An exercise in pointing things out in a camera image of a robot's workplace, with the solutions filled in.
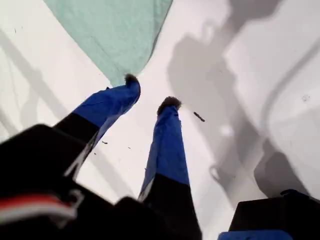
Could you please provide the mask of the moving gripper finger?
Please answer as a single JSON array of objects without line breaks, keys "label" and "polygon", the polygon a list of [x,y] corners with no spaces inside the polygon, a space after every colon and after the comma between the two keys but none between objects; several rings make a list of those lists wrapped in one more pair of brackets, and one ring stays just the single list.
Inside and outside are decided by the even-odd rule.
[{"label": "moving gripper finger", "polygon": [[138,199],[153,210],[174,239],[200,240],[179,119],[181,101],[164,99],[157,110],[152,143]]}]

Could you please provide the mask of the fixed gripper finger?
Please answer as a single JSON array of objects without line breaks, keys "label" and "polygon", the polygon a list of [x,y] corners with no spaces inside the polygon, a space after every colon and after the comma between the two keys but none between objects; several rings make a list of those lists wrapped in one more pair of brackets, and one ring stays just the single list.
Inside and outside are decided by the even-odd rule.
[{"label": "fixed gripper finger", "polygon": [[65,177],[77,176],[89,153],[106,131],[140,98],[141,85],[138,79],[128,73],[124,80],[124,85],[108,87],[92,94],[54,126],[85,144],[84,151],[64,172]]}]

